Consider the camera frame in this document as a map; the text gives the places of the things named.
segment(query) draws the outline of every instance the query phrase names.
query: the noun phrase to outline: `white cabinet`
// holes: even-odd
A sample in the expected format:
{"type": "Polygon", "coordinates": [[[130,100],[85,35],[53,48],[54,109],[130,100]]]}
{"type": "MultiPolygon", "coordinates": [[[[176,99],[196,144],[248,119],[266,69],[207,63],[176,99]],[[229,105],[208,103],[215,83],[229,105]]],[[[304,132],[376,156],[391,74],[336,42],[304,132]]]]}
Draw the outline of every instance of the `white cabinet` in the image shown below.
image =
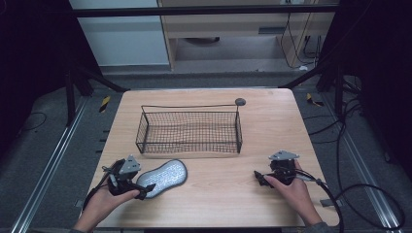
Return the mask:
{"type": "MultiPolygon", "coordinates": [[[[157,7],[155,0],[70,0],[73,9],[157,7]]],[[[101,67],[169,65],[160,18],[79,17],[101,67]]]]}

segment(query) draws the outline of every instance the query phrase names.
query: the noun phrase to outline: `wooden table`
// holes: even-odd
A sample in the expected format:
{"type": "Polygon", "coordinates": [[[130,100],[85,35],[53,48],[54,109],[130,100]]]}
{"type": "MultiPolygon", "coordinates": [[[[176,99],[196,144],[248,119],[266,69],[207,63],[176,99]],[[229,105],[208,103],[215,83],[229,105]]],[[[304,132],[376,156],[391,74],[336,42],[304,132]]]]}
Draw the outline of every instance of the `wooden table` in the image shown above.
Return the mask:
{"type": "MultiPolygon", "coordinates": [[[[135,140],[141,105],[203,106],[247,104],[239,108],[243,146],[239,154],[221,158],[184,158],[187,181],[154,199],[133,200],[114,210],[99,227],[288,227],[303,225],[300,217],[275,189],[259,186],[254,170],[270,173],[268,156],[286,150],[300,155],[302,168],[325,180],[309,140],[293,94],[288,89],[174,89],[128,91],[123,95],[106,146],[90,188],[103,176],[102,166],[133,154],[142,166],[140,174],[167,162],[168,158],[143,156],[135,140]]],[[[338,223],[333,208],[315,183],[307,183],[313,203],[325,222],[338,223]]]]}

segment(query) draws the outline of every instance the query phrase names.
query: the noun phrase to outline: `wrist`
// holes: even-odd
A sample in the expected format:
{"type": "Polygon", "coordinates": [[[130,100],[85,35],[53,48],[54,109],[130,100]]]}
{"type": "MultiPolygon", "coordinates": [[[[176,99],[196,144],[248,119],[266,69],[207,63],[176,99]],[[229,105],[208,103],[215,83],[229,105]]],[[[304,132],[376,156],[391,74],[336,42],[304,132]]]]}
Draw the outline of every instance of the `wrist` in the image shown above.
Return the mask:
{"type": "Polygon", "coordinates": [[[318,212],[313,208],[308,212],[299,213],[300,217],[303,219],[303,222],[306,226],[312,226],[322,222],[321,216],[319,216],[318,212]]]}

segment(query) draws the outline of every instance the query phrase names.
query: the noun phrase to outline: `sleeve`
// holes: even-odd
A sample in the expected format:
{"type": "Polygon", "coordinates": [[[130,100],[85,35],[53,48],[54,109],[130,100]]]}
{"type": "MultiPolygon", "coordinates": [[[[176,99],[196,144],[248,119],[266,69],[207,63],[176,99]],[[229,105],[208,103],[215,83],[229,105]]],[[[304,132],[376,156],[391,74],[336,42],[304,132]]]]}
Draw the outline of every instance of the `sleeve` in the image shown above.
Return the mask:
{"type": "Polygon", "coordinates": [[[319,222],[315,225],[306,227],[304,233],[332,233],[332,229],[325,223],[319,222]]]}
{"type": "Polygon", "coordinates": [[[71,229],[68,233],[85,233],[85,232],[71,229]]]}

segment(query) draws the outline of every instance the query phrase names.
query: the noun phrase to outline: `black metal pole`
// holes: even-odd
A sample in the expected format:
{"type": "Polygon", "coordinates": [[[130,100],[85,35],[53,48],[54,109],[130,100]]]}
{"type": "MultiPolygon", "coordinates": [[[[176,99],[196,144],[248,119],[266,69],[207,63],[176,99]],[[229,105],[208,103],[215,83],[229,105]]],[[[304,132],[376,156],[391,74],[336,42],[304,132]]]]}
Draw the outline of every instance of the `black metal pole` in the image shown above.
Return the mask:
{"type": "Polygon", "coordinates": [[[250,5],[200,6],[122,9],[79,9],[73,11],[47,11],[49,14],[72,17],[147,17],[181,15],[276,14],[276,13],[328,13],[342,10],[339,4],[319,5],[250,5]]]}

